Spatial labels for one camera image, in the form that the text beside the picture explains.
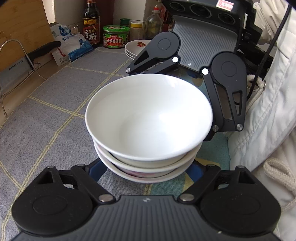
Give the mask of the right gloved hand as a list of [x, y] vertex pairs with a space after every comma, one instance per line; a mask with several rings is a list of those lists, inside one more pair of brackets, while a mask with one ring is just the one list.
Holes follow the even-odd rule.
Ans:
[[278, 30], [281, 22], [278, 16], [285, 9], [281, 1], [259, 1], [253, 3], [256, 10], [255, 25], [262, 29], [259, 44], [270, 43]]

